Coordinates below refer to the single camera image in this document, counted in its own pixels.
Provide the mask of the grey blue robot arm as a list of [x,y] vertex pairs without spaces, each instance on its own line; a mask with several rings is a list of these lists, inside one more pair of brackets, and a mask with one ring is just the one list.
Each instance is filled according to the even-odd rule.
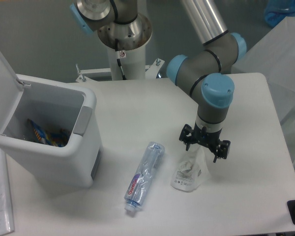
[[[208,148],[215,159],[226,159],[231,143],[219,136],[235,86],[223,72],[245,55],[246,42],[228,31],[213,1],[184,0],[182,6],[204,50],[193,58],[175,56],[166,69],[168,78],[198,104],[194,127],[185,125],[179,139],[187,147]],[[145,45],[152,28],[138,12],[137,1],[76,0],[70,10],[82,30],[97,32],[108,49],[113,80],[145,77]]]

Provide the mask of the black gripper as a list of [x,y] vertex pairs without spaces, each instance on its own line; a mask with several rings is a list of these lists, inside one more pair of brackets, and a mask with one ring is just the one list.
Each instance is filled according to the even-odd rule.
[[219,136],[222,129],[217,132],[203,131],[196,123],[194,129],[185,124],[179,136],[179,140],[186,145],[186,151],[192,144],[199,144],[208,148],[214,154],[215,163],[217,159],[227,159],[231,142],[229,140],[220,140]]

